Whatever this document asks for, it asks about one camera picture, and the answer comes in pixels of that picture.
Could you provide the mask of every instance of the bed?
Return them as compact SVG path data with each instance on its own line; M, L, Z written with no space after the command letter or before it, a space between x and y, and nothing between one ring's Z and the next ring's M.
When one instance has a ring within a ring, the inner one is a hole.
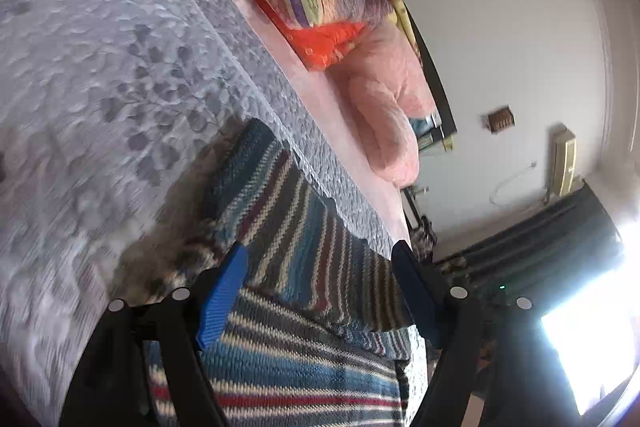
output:
M0 0L0 63L0 365L44 426L122 256L179 241L243 121L287 142L376 251L407 237L348 108L252 0ZM409 418L426 387L412 341Z

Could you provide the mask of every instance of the blue striped fabric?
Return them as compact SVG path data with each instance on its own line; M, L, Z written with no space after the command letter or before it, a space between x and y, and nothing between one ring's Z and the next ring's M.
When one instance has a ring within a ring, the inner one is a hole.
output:
M234 241L248 276L225 331L202 354L232 425L399 425L412 323L389 261L353 237L261 122L210 180L199 234L162 292L190 283ZM158 414L174 425L157 344Z

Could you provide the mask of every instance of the dark curtain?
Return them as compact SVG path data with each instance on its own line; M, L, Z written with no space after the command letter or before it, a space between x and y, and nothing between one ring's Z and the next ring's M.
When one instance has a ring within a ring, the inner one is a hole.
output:
M574 394L541 321L518 309L505 311L496 343L480 426L577 426Z
M486 303L532 301L537 316L622 259L616 228L589 185L438 263Z

